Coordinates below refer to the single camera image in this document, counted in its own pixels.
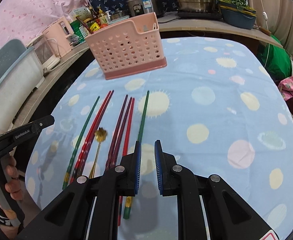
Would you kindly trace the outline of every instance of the green bag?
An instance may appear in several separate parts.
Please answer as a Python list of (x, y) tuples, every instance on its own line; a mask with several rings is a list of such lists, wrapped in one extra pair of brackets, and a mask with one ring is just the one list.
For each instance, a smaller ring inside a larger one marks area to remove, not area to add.
[[(281, 44), (275, 36), (272, 35), (271, 37)], [(291, 59), (285, 49), (271, 44), (267, 44), (266, 47), (259, 45), (257, 58), (265, 66), (274, 81), (280, 81), (292, 76)]]

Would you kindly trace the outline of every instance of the green chopstick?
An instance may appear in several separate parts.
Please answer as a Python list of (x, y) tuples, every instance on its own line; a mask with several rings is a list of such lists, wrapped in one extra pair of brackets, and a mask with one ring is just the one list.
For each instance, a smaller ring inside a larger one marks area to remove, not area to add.
[[(140, 123), (140, 128), (139, 128), (139, 134), (137, 136), (137, 140), (140, 143), (142, 142), (142, 136), (143, 136), (143, 130), (144, 130), (144, 124), (145, 124), (145, 117), (147, 115), (149, 94), (150, 94), (150, 91), (148, 90), (148, 92), (146, 93), (146, 98), (145, 98), (145, 103), (144, 103), (144, 108), (143, 108), (143, 113), (142, 113), (142, 118), (141, 118), (141, 123)], [(132, 201), (133, 201), (133, 197), (127, 197), (126, 198), (125, 206), (124, 206), (124, 212), (123, 212), (123, 218), (124, 219), (129, 219), (130, 218)]]
[(147, 115), (149, 94), (150, 94), (150, 91), (148, 90), (148, 92), (146, 93), (146, 99), (145, 99), (143, 113), (142, 113), (142, 119), (141, 119), (141, 123), (140, 123), (139, 135), (137, 136), (137, 140), (140, 143), (142, 143), (142, 136), (143, 136), (143, 130), (144, 130), (145, 116)]
[(95, 103), (94, 103), (94, 105), (93, 105), (93, 107), (92, 107), (92, 109), (91, 109), (91, 111), (90, 111), (90, 113), (89, 113), (89, 115), (88, 115), (85, 123), (84, 123), (84, 126), (83, 126), (83, 128), (81, 130), (81, 133), (79, 135), (79, 138), (78, 138), (78, 140), (77, 140), (77, 142), (75, 144), (75, 148), (73, 150), (73, 153), (72, 153), (72, 156), (71, 156), (71, 159), (70, 159), (69, 166), (68, 166), (67, 171), (66, 171), (65, 176), (64, 176), (64, 181), (63, 181), (62, 189), (65, 189), (67, 187), (68, 183), (69, 183), (70, 174), (71, 174), (71, 170), (73, 168), (73, 164), (74, 164), (74, 160), (75, 160), (75, 157), (76, 157), (76, 153), (78, 152), (78, 149), (79, 149), (79, 146), (80, 146), (80, 143), (81, 143), (83, 134), (85, 132), (86, 127), (88, 126), (88, 122), (90, 121), (90, 118), (91, 118), (91, 116), (93, 114), (93, 111), (94, 111), (94, 109), (95, 109), (95, 107), (96, 107), (97, 102), (99, 101), (99, 99), (100, 99), (100, 96), (97, 97), (97, 99), (96, 99), (96, 101), (95, 101)]

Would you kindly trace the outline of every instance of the green vegetables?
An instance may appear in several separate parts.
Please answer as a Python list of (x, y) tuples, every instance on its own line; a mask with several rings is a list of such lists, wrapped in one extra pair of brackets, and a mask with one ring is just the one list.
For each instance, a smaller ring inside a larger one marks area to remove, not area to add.
[(244, 8), (247, 8), (247, 9), (250, 9), (250, 10), (254, 10), (253, 8), (250, 8), (249, 6), (247, 6), (245, 0), (218, 0), (218, 1), (219, 2), (224, 2), (224, 3), (234, 4), (239, 11), (243, 11)]

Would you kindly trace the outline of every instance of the green can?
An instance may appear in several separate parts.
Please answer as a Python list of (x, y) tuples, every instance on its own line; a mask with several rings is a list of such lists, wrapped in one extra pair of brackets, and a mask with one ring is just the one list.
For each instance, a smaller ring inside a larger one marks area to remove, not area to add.
[(85, 41), (84, 38), (88, 36), (84, 26), (78, 20), (71, 22), (70, 25), (74, 31), (74, 34), (79, 37), (79, 43), (84, 42)]

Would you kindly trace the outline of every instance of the red chopsticks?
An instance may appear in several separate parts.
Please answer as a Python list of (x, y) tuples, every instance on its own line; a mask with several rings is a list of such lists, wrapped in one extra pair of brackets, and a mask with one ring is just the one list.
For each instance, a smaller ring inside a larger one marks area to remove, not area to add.
[[(127, 130), (125, 133), (125, 138), (124, 138), (124, 145), (123, 145), (123, 152), (122, 152), (122, 157), (127, 155), (128, 153), (128, 143), (129, 143), (129, 139), (130, 139), (130, 131), (131, 131), (131, 123), (132, 123), (132, 117), (133, 117), (133, 110), (134, 110), (134, 98), (132, 99), (131, 102), (131, 107), (130, 107), (130, 114), (128, 116), (128, 126), (127, 126)], [(121, 216), (122, 216), (122, 202), (123, 202), (123, 196), (120, 196), (120, 205), (119, 205), (119, 218), (118, 218), (118, 226), (121, 225)]]
[(112, 137), (112, 142), (111, 142), (111, 145), (110, 145), (109, 154), (108, 154), (107, 161), (106, 161), (106, 164), (105, 164), (105, 171), (110, 169), (111, 159), (112, 159), (112, 156), (113, 156), (113, 153), (114, 153), (115, 143), (116, 143), (116, 139), (118, 137), (119, 128), (120, 128), (120, 124), (121, 124), (121, 120), (122, 120), (122, 116), (123, 116), (123, 112), (124, 112), (124, 108), (125, 108), (125, 104), (126, 104), (127, 100), (128, 100), (128, 95), (125, 96), (125, 99), (124, 99), (124, 102), (123, 102), (123, 105), (122, 105), (122, 108), (121, 108), (121, 111), (120, 111), (119, 119), (118, 119), (118, 122), (117, 122), (115, 130), (114, 130), (114, 134), (113, 134), (113, 137)]
[(94, 132), (97, 130), (98, 126), (100, 125), (100, 122), (101, 122), (101, 119), (102, 119), (102, 116), (110, 102), (110, 99), (112, 97), (114, 93), (114, 90), (112, 91), (109, 91), (109, 93), (107, 94), (106, 98), (104, 99), (98, 113), (96, 114), (96, 117), (90, 127), (90, 130), (88, 132), (88, 135), (85, 139), (85, 142), (82, 146), (82, 149), (81, 149), (81, 152), (79, 154), (79, 157), (78, 157), (78, 160), (75, 164), (75, 167), (74, 167), (74, 170), (73, 170), (73, 174), (72, 174), (72, 177), (71, 177), (71, 180), (70, 180), (70, 183), (73, 182), (73, 180), (75, 178), (77, 178), (78, 176), (82, 175), (83, 173), (83, 169), (84, 169), (84, 166), (85, 166), (85, 162), (88, 158), (88, 152), (90, 151), (90, 148), (91, 148), (91, 144), (93, 142), (93, 139), (94, 139)]

